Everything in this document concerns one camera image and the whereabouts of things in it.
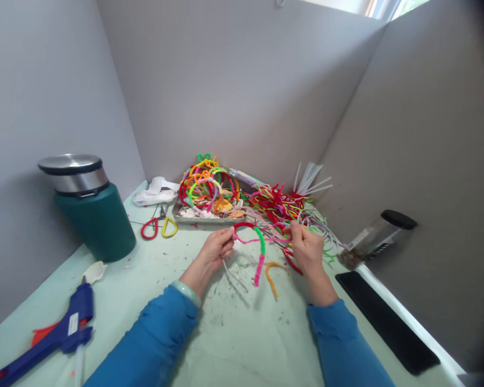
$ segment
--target black mat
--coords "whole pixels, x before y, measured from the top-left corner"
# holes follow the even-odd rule
[[[402,321],[356,271],[335,276],[403,366],[413,375],[440,363],[439,358]]]

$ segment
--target blue jacket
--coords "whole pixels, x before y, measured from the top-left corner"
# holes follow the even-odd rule
[[[166,386],[186,340],[197,326],[198,308],[169,286],[150,301],[130,331],[84,387]],[[357,326],[338,300],[308,306],[326,386],[394,386]]]

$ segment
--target white plastic bag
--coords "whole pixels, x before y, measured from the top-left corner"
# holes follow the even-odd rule
[[[178,189],[179,184],[168,182],[162,176],[156,176],[146,190],[140,191],[133,196],[133,202],[140,207],[171,202],[176,197]]]

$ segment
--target gray partition wall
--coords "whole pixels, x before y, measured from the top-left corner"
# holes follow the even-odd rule
[[[384,209],[419,222],[368,266],[467,371],[484,370],[484,26],[471,1],[391,22],[321,163],[349,242]]]
[[[97,5],[0,0],[0,322],[81,244],[36,166],[68,152],[124,199],[144,180]]]
[[[317,161],[384,23],[298,0],[98,0],[147,178],[218,155],[268,183]]]

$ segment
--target window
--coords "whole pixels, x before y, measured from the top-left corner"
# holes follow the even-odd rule
[[[429,0],[370,0],[366,16],[389,22],[427,1]]]
[[[394,12],[393,16],[391,17],[391,20],[394,20],[409,11],[412,11],[414,8],[419,7],[427,1],[428,0],[401,0],[396,12]]]

